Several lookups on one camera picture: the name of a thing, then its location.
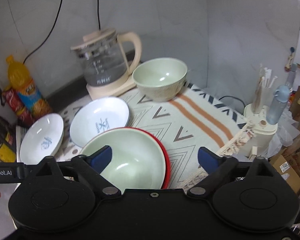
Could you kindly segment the orange juice bottle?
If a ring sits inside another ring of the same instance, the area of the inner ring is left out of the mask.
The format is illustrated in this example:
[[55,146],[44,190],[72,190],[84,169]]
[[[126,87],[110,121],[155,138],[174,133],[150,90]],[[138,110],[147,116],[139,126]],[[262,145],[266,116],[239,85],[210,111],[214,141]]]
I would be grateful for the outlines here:
[[32,116],[38,120],[52,113],[51,106],[42,96],[25,64],[16,61],[12,55],[6,58],[6,63],[8,80]]

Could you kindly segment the white plate sweet print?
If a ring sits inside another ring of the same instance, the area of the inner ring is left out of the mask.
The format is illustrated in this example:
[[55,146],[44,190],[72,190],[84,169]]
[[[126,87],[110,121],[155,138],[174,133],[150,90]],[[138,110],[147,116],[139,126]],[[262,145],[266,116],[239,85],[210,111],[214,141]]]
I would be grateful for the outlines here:
[[43,116],[26,132],[21,142],[20,161],[26,165],[36,165],[46,156],[55,156],[63,136],[63,118],[56,113]]

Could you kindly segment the white plate bakery print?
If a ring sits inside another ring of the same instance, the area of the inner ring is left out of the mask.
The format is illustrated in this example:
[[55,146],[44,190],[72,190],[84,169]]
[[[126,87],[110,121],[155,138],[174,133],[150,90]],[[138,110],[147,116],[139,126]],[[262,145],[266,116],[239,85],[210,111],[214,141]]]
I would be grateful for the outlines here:
[[70,126],[70,139],[83,148],[99,134],[127,126],[129,117],[129,107],[121,98],[96,99],[75,114]]

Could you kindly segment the green bowl patterned outside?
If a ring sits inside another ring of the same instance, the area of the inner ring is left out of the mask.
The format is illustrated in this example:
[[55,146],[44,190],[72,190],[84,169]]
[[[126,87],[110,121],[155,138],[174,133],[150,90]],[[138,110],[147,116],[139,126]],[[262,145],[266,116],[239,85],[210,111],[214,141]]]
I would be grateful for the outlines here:
[[187,72],[188,67],[183,61],[163,57],[140,64],[134,70],[132,79],[143,95],[153,101],[164,102],[181,91]]

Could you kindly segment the cardboard box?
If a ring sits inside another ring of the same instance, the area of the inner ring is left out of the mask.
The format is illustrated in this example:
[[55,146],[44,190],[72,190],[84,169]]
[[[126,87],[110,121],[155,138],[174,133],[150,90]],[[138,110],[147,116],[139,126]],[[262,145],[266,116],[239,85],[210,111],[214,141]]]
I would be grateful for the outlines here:
[[300,194],[300,177],[286,161],[282,155],[273,156],[270,160],[271,165],[277,170],[281,177],[293,189],[293,191]]

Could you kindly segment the cream appliance with straws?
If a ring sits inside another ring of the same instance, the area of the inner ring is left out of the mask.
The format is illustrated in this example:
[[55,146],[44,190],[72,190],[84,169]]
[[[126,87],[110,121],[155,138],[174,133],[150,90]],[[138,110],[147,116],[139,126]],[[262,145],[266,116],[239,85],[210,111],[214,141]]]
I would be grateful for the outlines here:
[[277,132],[277,125],[271,125],[266,120],[269,109],[266,101],[270,96],[272,82],[271,72],[271,69],[260,66],[253,101],[244,108],[244,117],[254,125],[254,136],[239,151],[239,154],[247,158],[251,158],[253,155],[262,155]]

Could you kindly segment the patterned table cloth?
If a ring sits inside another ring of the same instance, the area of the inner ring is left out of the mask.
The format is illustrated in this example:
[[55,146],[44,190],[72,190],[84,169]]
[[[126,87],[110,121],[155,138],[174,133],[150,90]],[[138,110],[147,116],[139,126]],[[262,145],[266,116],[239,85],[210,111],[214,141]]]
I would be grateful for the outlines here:
[[[174,189],[191,178],[200,180],[206,175],[197,159],[200,147],[221,153],[239,137],[249,138],[251,128],[243,116],[193,85],[168,102],[154,102],[138,89],[118,98],[129,107],[127,126],[101,133],[87,144],[95,150],[111,147],[113,157],[102,176],[121,191]],[[64,139],[58,161],[89,154],[72,142],[70,126],[75,114],[92,101],[85,96],[61,111]]]

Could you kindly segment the red cola can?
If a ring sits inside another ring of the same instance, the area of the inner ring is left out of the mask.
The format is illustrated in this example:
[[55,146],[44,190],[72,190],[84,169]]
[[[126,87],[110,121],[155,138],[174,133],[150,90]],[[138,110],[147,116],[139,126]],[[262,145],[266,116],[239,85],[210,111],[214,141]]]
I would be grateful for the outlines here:
[[35,120],[31,112],[26,108],[24,103],[20,100],[17,91],[11,86],[7,86],[3,91],[3,96],[12,111],[17,115],[18,119],[25,127],[31,127]]

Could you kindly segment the blue plastic bottle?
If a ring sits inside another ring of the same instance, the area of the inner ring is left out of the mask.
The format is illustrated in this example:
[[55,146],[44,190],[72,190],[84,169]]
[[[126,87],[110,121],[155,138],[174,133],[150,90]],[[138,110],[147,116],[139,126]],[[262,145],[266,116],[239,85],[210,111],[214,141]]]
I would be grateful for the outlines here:
[[290,89],[287,85],[280,85],[274,92],[273,100],[267,112],[266,120],[270,125],[275,125],[287,106],[290,97]]

